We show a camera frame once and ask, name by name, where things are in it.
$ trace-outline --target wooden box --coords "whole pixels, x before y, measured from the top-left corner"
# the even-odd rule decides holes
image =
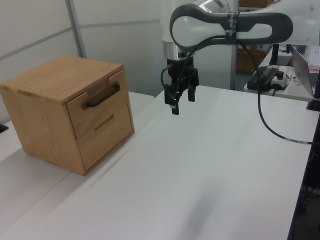
[[[274,0],[239,0],[239,7],[266,8],[273,2]]]
[[[134,133],[124,66],[61,56],[0,84],[24,151],[87,175]]]
[[[250,52],[252,53],[258,66],[262,63],[267,55],[267,52],[263,50],[250,50]],[[255,71],[256,68],[251,60],[251,57],[244,49],[238,48],[236,53],[236,72],[253,74]]]

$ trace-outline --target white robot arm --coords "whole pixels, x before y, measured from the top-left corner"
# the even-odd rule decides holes
[[[225,0],[164,0],[161,24],[164,57],[170,65],[172,83],[165,87],[165,102],[179,114],[178,102],[188,89],[189,100],[199,84],[192,50],[209,45],[296,44],[320,45],[320,1],[277,0],[267,8],[253,12],[231,12]]]

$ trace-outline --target table surface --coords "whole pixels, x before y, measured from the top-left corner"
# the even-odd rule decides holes
[[[271,128],[311,141],[306,105],[261,96]],[[68,174],[0,239],[286,240],[310,146],[271,134],[256,94],[199,86],[179,108],[157,96],[108,161]]]
[[[260,67],[268,66],[269,61],[271,59],[271,55],[272,55],[272,49],[267,54],[267,56],[264,58],[264,60],[262,61],[262,63],[259,66]],[[291,56],[291,53],[288,54],[286,52],[279,51],[278,55],[279,56]],[[268,68],[277,68],[277,67],[278,67],[277,65],[272,65],[272,66],[269,66]],[[284,72],[284,76],[286,76],[286,74],[288,76],[292,75],[292,77],[296,76],[295,70],[292,66],[279,66],[279,70]],[[319,71],[310,70],[310,73],[318,73],[318,72]],[[247,84],[244,86],[243,91],[247,92],[247,93],[257,93],[257,91],[255,91],[255,90],[248,89]],[[273,92],[274,92],[274,90],[271,89],[269,91],[264,91],[262,94],[272,96]],[[302,85],[302,83],[299,81],[298,78],[295,78],[295,79],[288,81],[286,89],[277,91],[274,94],[274,96],[281,97],[281,98],[287,98],[287,99],[306,101],[306,102],[309,102],[313,99],[313,96],[310,95],[308,90]]]
[[[132,115],[154,97],[129,92]],[[54,188],[70,171],[28,155],[12,122],[0,134],[0,234]]]

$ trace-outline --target drawer handle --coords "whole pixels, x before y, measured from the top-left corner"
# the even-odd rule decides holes
[[[107,95],[105,95],[103,98],[99,99],[98,101],[95,102],[87,102],[86,105],[89,108],[94,108],[98,106],[99,104],[103,103],[105,100],[116,94],[117,92],[120,91],[120,85],[114,85],[114,90],[112,92],[109,92]]]

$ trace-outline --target cable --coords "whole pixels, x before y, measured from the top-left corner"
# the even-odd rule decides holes
[[[272,97],[274,97],[274,96],[275,96],[276,91],[278,91],[278,88],[277,88],[277,87],[274,89],[274,91],[273,91],[273,93],[272,93]]]
[[[270,45],[269,45],[269,47],[268,47],[268,49],[267,49],[267,53],[269,53],[270,51],[271,51],[271,48],[273,47],[274,45],[271,43]]]
[[[240,40],[237,40],[237,43],[248,53],[248,55],[250,56],[253,64],[254,64],[254,67],[255,67],[255,70],[256,70],[256,76],[257,76],[257,80],[258,80],[258,110],[259,110],[259,115],[260,115],[260,118],[264,124],[264,126],[271,132],[273,133],[274,135],[276,135],[277,137],[281,138],[281,139],[284,139],[286,141],[289,141],[289,142],[293,142],[293,143],[297,143],[297,144],[305,144],[305,145],[320,145],[320,142],[313,142],[313,141],[299,141],[299,140],[294,140],[294,139],[291,139],[291,138],[288,138],[288,137],[285,137],[285,136],[282,136],[280,134],[278,134],[277,132],[275,132],[274,130],[272,130],[268,124],[266,123],[265,119],[264,119],[264,116],[262,114],[262,110],[261,110],[261,93],[262,93],[262,89],[261,89],[261,78],[260,78],[260,73],[259,73],[259,68],[258,68],[258,65],[257,65],[257,62],[254,58],[254,56],[252,55],[252,53],[249,51],[249,49],[240,41]]]

